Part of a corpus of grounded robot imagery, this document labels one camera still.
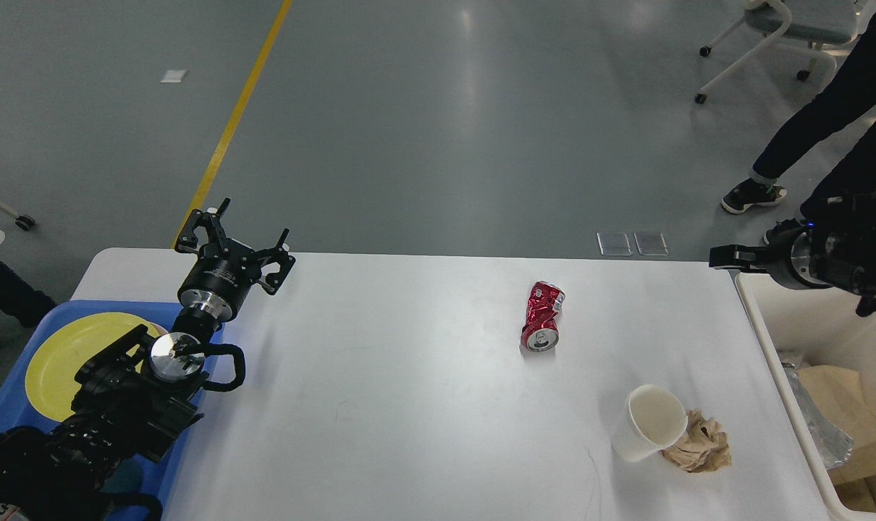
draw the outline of chair leg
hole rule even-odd
[[[721,80],[727,78],[730,74],[735,73],[737,69],[741,69],[749,59],[756,56],[760,51],[771,46],[773,43],[776,43],[776,40],[779,40],[779,38],[786,33],[789,26],[792,25],[792,12],[782,3],[782,0],[768,0],[767,3],[779,13],[780,17],[782,17],[782,24],[780,24],[779,28],[774,30],[768,38],[763,38],[753,47],[753,49],[750,49],[745,55],[740,56],[739,59],[737,59],[737,62],[730,64],[727,69],[722,70],[722,72],[710,80],[710,82],[705,83],[705,85],[699,89],[699,93],[696,94],[696,103],[699,103],[699,105],[705,103],[709,91],[713,89],[714,86],[718,85]]]
[[[737,30],[737,27],[742,26],[744,20],[746,20],[746,16],[742,16],[736,22],[730,24],[730,26],[728,26],[727,29],[723,30],[722,33],[719,34],[719,36],[715,36],[715,38],[710,41],[707,46],[699,49],[699,54],[702,56],[709,56],[709,54],[712,53],[712,47],[716,46],[717,44],[722,42],[723,39],[726,39],[728,36],[730,36],[731,33],[735,32],[735,30]]]
[[[818,46],[816,46],[815,49],[819,51],[821,59],[825,60],[828,65],[827,72],[825,72],[825,78],[821,80],[821,90],[824,90],[827,84],[834,79],[835,74],[838,73],[838,59],[831,56],[829,53],[823,52],[821,50],[821,43],[818,43]]]
[[[1,199],[0,199],[0,211],[2,211],[4,213],[6,213],[7,215],[11,216],[12,218],[14,218],[15,223],[22,230],[30,231],[30,228],[34,227],[34,225],[35,225],[34,218],[29,217],[28,215],[25,215],[25,214],[22,214],[22,215],[18,214],[16,210],[14,210],[13,208],[10,208],[10,206],[8,206],[6,203],[4,203],[4,201],[1,201]]]
[[[812,55],[812,59],[809,60],[808,68],[799,70],[799,72],[796,73],[795,77],[798,78],[799,82],[804,82],[808,79],[808,76],[812,75],[814,68],[818,65],[818,56],[824,54],[821,50],[823,46],[825,46],[823,43],[808,42],[808,49],[815,51],[815,54]]]

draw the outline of gray floor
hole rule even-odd
[[[601,258],[659,231],[669,260],[755,244],[866,128],[819,144],[779,208],[718,201],[820,74],[702,44],[739,0],[295,0],[209,203],[230,235],[295,251]],[[169,247],[277,0],[0,3],[0,198],[40,222],[0,257],[67,300],[105,247]],[[165,69],[189,69],[160,85]],[[28,332],[0,315],[0,382]]]

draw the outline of yellow plate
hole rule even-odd
[[[75,375],[90,357],[145,323],[151,336],[164,329],[128,313],[97,313],[68,323],[38,347],[27,369],[27,398],[45,418],[61,422],[72,414],[71,400],[80,389]]]

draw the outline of black pants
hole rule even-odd
[[[0,261],[0,310],[17,318],[24,327],[35,326],[55,302],[25,283],[7,264]]]
[[[776,179],[809,149],[856,121],[876,104],[876,13],[834,80],[776,132],[753,164],[762,177]],[[876,190],[876,121],[801,205],[813,218],[814,204],[842,194]]]

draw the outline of white bin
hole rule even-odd
[[[856,316],[859,297],[844,291],[786,289],[765,274],[739,274],[736,286],[832,517],[875,521],[876,514],[849,510],[836,496],[776,350],[803,353],[812,365],[858,370],[866,403],[876,412],[876,313]],[[871,489],[876,501],[876,483]]]

